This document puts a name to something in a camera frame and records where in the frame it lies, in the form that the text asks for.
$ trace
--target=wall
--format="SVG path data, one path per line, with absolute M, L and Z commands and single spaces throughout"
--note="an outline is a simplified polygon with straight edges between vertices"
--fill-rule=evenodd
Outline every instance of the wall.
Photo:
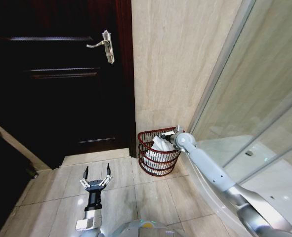
M 136 130 L 186 130 L 241 0 L 132 0 Z

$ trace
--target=shower enclosure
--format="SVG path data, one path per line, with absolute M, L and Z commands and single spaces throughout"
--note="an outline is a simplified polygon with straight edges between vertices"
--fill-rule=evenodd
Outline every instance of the shower enclosure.
M 292 0 L 242 1 L 191 128 L 234 181 L 292 224 Z M 234 207 L 192 175 L 220 218 L 249 236 Z

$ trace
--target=wastebasket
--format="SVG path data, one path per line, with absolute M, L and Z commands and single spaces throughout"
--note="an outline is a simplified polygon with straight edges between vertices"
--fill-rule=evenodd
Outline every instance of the wastebasket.
M 153 138 L 164 132 L 174 131 L 176 127 L 145 131 L 138 133 L 138 162 L 140 167 L 150 175 L 164 176 L 171 173 L 180 155 L 179 150 L 162 152 L 152 149 Z

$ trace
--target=door lock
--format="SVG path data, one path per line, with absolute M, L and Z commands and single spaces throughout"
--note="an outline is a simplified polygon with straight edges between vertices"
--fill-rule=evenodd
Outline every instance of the door lock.
M 105 30 L 102 33 L 102 36 L 103 36 L 103 40 L 100 43 L 97 43 L 95 45 L 87 44 L 86 46 L 88 48 L 96 48 L 98 46 L 104 45 L 107 61 L 110 64 L 113 64 L 115 59 L 114 59 L 114 53 L 113 53 L 111 33 Z

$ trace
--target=glass panel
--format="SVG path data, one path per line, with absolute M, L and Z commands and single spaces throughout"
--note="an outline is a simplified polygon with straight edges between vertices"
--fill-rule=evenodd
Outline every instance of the glass panel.
M 292 0 L 257 0 L 193 135 L 225 165 L 291 106 Z
M 231 178 L 239 182 L 291 149 L 292 107 L 225 166 L 225 170 Z
M 242 186 L 263 196 L 292 224 L 292 150 Z

